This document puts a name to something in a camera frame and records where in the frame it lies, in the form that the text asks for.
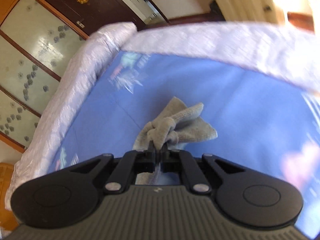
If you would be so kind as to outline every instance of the ribbed gray surface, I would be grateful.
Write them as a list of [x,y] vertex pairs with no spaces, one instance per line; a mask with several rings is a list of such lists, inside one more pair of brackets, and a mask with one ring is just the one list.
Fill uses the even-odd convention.
[[293,227],[272,232],[242,228],[218,213],[209,198],[190,194],[184,186],[131,186],[122,195],[105,197],[94,214],[76,225],[54,230],[22,225],[7,238],[56,239],[307,240]]

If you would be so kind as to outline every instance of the mattress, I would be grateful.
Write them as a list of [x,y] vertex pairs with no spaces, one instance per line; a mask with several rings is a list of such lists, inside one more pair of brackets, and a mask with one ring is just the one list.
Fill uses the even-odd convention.
[[[320,231],[320,108],[313,92],[320,90],[319,41],[298,30],[259,24],[185,25],[129,36],[115,46],[120,51],[113,57],[99,54],[105,60],[96,75],[101,77],[79,89],[76,106],[48,109],[61,114],[47,127],[45,143],[54,146],[40,148],[45,150],[41,156],[31,145],[11,189],[103,153],[121,157],[176,96],[187,106],[203,102],[201,117],[218,132],[216,140],[189,144],[186,150],[196,157],[210,152],[294,184],[305,201],[297,227],[314,238]],[[99,39],[91,41],[82,52],[93,51]],[[69,67],[79,59],[81,54]],[[24,176],[22,167],[32,156],[39,163]]]

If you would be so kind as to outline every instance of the door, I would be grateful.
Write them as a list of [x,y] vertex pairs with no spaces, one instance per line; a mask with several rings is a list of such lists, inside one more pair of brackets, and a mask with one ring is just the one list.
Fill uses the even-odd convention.
[[145,23],[122,0],[46,0],[90,35],[105,24],[133,22],[142,29]]

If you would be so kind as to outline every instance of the brown wooden strip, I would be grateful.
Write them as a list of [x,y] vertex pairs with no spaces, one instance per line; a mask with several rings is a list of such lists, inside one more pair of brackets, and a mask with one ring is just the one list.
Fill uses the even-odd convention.
[[76,32],[79,36],[87,40],[89,36],[81,30],[77,25],[71,22],[67,17],[65,17],[62,13],[60,13],[56,8],[50,5],[46,0],[36,0],[40,3],[44,8],[46,8],[49,12],[51,12],[55,17],[68,25],[74,32]]
[[26,52],[23,48],[21,48],[14,40],[12,40],[7,34],[5,34],[2,30],[0,30],[0,35],[9,42],[15,49],[17,49],[22,55],[27,57],[30,61],[32,61],[34,64],[36,64],[39,68],[41,68],[43,71],[48,73],[50,76],[52,76],[54,79],[58,80],[60,82],[61,77],[59,77],[55,72],[47,68],[45,65],[43,65],[39,60],[37,60],[35,57],[30,55],[28,52]]
[[18,152],[24,153],[25,149],[24,146],[21,143],[18,143],[17,141],[13,140],[9,136],[7,136],[5,133],[0,131],[0,140],[12,147],[13,149],[17,150]]
[[3,86],[0,85],[0,90],[5,93],[7,96],[9,96],[11,99],[16,101],[18,104],[22,105],[24,108],[28,109],[31,113],[34,115],[38,116],[39,118],[41,117],[41,114],[33,110],[30,106],[27,106],[25,103],[23,103],[21,100],[16,98],[13,94],[11,94],[8,90],[6,90]]

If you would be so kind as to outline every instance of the black object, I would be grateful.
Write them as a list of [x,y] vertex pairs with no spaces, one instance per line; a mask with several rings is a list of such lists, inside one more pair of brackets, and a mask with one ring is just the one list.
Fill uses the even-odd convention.
[[[158,156],[150,142],[23,184],[11,198],[23,225],[8,239],[307,239],[294,228],[302,197],[289,183],[211,154],[164,146]],[[181,185],[133,185],[157,163]]]

